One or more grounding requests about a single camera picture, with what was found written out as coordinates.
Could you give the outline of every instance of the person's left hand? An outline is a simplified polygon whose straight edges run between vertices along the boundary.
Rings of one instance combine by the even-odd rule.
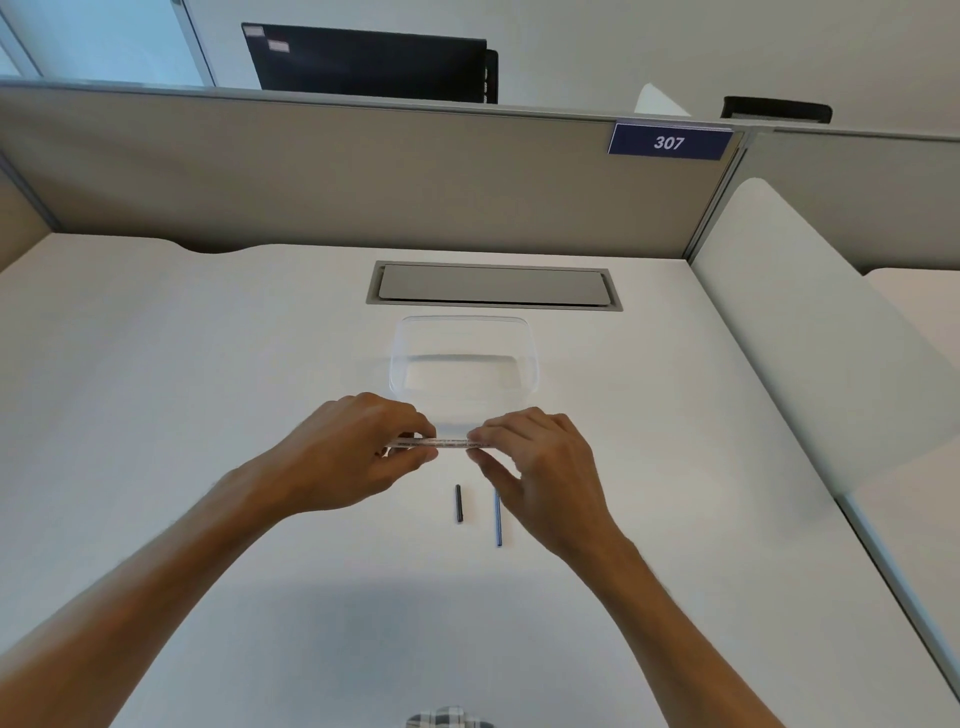
[[[396,437],[436,437],[412,404],[364,392],[325,402],[289,435],[241,471],[254,496],[277,518],[344,508],[387,490],[437,457],[436,448],[387,450]]]

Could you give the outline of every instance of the forearm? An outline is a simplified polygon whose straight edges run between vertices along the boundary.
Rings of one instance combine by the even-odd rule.
[[[571,566],[620,628],[671,728],[782,728],[626,538]]]
[[[4,726],[107,726],[217,578],[270,524],[231,473],[0,657]]]

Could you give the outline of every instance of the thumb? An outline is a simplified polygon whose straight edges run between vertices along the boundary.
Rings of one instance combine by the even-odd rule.
[[[438,454],[436,448],[394,450],[373,464],[371,480],[385,491],[406,474],[435,459]]]
[[[497,462],[496,458],[480,448],[467,450],[467,457],[480,468],[480,472],[500,494],[500,499],[511,513],[516,515],[517,509],[523,504],[523,490],[520,481],[513,477],[506,468]]]

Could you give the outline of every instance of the checkered clothing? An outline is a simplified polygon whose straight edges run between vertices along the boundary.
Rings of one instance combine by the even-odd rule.
[[[437,725],[446,728],[495,728],[492,723],[470,717],[463,708],[457,707],[420,713],[407,720],[406,728],[434,728]]]

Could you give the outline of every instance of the black office chair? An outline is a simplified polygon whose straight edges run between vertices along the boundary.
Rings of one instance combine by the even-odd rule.
[[[475,38],[243,23],[260,86],[495,104],[498,56]]]
[[[826,104],[785,99],[761,99],[754,96],[724,96],[722,119],[773,119],[776,121],[812,121],[829,124],[833,109]]]

